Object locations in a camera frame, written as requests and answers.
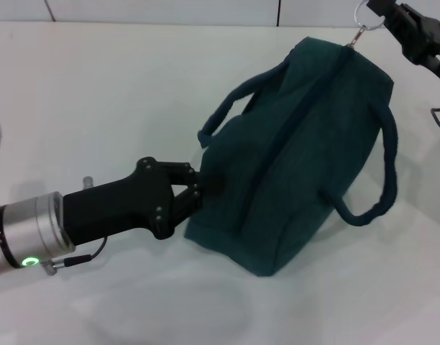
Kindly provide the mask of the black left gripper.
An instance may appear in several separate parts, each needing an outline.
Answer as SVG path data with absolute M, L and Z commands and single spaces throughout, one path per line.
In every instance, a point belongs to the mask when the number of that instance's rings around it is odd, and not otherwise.
M 76 246 L 138 228 L 166 239 L 202 206 L 202 195 L 217 196 L 223 189 L 222 174 L 146 157 L 126 178 L 65 195 L 63 228 Z

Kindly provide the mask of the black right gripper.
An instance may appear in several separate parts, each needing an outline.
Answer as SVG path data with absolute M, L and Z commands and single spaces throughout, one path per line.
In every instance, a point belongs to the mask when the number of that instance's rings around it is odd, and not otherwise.
M 409 4 L 369 0 L 367 7 L 384 17 L 385 28 L 402 47 L 403 55 L 440 79 L 440 21 L 425 16 Z

